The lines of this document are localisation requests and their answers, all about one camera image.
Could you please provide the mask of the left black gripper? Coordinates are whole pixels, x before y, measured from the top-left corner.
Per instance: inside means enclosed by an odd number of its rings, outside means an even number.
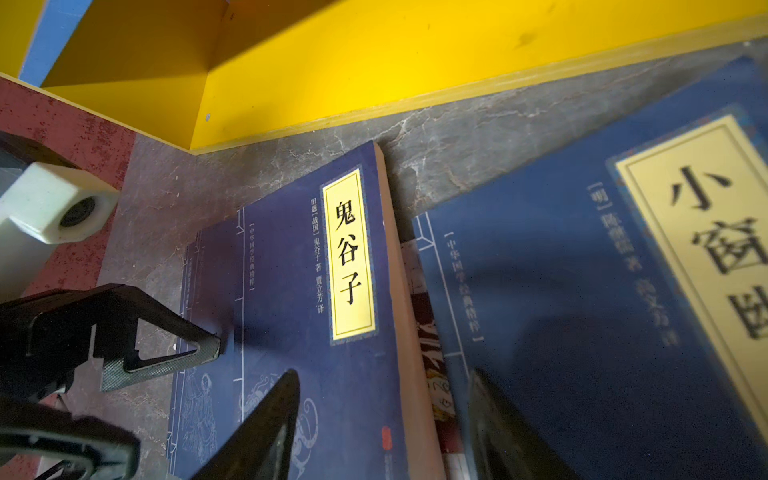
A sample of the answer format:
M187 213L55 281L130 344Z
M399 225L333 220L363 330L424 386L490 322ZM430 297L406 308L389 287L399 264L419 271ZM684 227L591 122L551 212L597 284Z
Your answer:
M1 304L1 394L39 402L68 390L89 355L93 323L83 290L51 290ZM220 338L141 289L107 284L93 296L92 356L102 361L100 390L111 392L216 360ZM131 479L140 441L94 417L65 413L1 418L1 453L59 460L78 479Z

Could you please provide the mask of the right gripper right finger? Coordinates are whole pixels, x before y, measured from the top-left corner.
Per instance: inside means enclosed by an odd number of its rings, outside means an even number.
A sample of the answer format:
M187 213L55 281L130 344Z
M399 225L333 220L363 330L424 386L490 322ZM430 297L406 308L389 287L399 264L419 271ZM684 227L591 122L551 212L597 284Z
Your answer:
M489 376L469 380L469 434L479 479L576 479Z

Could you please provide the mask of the blue book Guiguzi label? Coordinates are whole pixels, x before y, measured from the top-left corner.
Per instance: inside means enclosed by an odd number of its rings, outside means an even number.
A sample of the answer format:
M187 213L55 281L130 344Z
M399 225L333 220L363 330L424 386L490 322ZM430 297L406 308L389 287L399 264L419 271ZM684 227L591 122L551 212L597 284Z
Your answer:
M170 475L193 477L294 370L290 478L444 477L376 143L199 231L185 252L181 313L222 350L174 377Z

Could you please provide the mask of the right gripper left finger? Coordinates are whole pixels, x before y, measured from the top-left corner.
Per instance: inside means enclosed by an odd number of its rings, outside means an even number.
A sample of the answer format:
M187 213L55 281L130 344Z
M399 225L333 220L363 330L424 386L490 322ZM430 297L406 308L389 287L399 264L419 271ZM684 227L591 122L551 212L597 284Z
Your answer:
M299 400L299 375L289 369L193 479L286 480Z

